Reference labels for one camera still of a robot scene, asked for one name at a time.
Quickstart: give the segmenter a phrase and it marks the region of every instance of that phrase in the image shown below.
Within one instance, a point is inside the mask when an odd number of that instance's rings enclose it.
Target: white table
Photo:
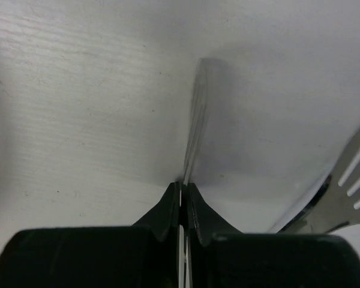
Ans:
[[[20,229],[148,211],[181,176],[199,57],[194,179],[267,231],[360,124],[360,0],[0,0],[0,250]]]

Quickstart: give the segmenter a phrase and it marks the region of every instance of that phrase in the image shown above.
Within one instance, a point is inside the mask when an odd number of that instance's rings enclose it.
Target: wood grain texture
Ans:
[[[235,227],[266,231],[360,124],[360,0],[1,0],[0,249],[150,209],[181,175],[199,57],[194,179]]]

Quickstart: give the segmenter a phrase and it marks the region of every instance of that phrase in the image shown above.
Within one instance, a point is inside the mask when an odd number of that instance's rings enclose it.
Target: white surface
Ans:
[[[360,124],[360,0],[1,0],[0,249],[20,229],[151,208],[182,172],[198,57],[196,183],[266,231]]]

